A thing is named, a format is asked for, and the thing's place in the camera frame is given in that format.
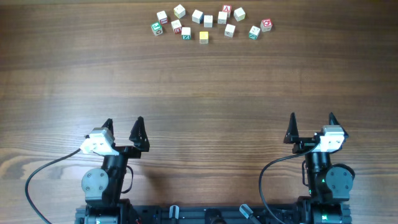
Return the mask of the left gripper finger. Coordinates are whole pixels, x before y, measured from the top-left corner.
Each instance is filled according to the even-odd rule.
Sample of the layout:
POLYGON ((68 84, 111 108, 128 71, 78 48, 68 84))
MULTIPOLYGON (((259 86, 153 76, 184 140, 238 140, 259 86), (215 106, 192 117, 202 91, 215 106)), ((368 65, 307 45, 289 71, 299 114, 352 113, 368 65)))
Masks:
POLYGON ((106 137, 113 137, 114 136, 114 129, 113 129, 113 120, 108 118, 105 123, 101 127, 101 132, 106 137))
POLYGON ((149 152, 150 143, 147 137, 144 118, 138 117, 131 129, 129 140, 133 142, 134 147, 142 152, 149 152))

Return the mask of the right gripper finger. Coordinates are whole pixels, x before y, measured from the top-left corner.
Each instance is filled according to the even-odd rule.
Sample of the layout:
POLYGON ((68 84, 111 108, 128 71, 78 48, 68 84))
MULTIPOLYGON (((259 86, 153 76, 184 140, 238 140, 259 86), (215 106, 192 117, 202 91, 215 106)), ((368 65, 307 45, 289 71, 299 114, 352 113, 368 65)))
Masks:
POLYGON ((346 137, 346 138, 349 137, 349 134, 346 132, 346 130, 344 129, 344 127, 342 127, 342 125, 338 122, 338 120, 337 120, 337 118, 335 117, 335 115, 333 114, 333 112, 330 112, 328 121, 329 121, 329 125, 339 126, 339 127, 343 130, 344 137, 346 137))
POLYGON ((290 114, 289 126, 287 128, 284 144, 297 144, 299 142, 299 131, 295 113, 290 114))

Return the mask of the white block green side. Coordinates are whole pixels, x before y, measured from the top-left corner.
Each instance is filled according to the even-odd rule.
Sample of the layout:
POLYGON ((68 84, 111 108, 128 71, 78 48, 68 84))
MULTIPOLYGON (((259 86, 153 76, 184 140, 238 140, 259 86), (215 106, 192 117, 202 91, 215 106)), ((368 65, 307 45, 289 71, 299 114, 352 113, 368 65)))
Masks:
POLYGON ((191 28, 182 27, 181 35, 183 40, 191 40, 192 39, 191 28))

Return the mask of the wooden block red letter side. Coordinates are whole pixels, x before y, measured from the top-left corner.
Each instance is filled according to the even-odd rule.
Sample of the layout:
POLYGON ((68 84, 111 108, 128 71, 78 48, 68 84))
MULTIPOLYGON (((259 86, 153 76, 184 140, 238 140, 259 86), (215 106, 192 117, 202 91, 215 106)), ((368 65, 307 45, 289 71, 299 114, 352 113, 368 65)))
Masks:
POLYGON ((181 31, 182 31, 182 24, 181 24, 181 22, 180 22, 179 19, 172 21, 170 24, 171 24, 172 29, 173 29, 173 32, 174 32, 175 34, 180 34, 180 33, 181 33, 181 31))

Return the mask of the white patterned wooden block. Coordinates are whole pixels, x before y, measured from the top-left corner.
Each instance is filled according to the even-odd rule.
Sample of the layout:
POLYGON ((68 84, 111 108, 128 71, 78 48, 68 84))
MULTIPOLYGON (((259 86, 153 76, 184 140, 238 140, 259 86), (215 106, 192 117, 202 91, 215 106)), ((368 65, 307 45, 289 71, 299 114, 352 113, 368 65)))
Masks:
POLYGON ((235 32, 236 26, 227 24, 224 30, 224 35, 232 38, 235 32))

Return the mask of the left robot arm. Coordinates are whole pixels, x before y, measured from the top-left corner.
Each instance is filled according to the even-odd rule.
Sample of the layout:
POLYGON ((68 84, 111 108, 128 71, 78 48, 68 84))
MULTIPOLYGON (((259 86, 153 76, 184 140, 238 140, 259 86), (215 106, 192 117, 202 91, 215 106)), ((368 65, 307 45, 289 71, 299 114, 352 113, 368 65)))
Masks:
POLYGON ((117 146, 114 138, 113 120, 107 119, 100 128, 94 128, 80 146, 85 154, 94 153, 103 157, 100 168, 89 170, 81 180, 85 193, 85 208, 76 210, 75 223, 114 224, 141 223, 141 217, 130 200, 122 199, 124 177, 129 159, 139 159, 150 149, 144 118, 138 117, 131 129, 129 140, 132 146, 117 146))

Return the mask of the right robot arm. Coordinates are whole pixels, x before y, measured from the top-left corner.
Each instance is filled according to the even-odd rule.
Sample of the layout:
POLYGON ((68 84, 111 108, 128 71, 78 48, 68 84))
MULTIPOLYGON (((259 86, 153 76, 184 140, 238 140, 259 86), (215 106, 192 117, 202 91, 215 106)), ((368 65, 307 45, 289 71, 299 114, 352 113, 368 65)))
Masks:
POLYGON ((345 164, 332 164, 330 155, 342 149, 349 135, 333 113, 329 124, 311 138, 299 136, 295 114, 290 115, 285 144, 293 144, 292 153, 303 155, 303 183, 308 197, 296 202, 297 223, 351 223, 351 212, 345 204, 353 188, 354 170, 345 164))

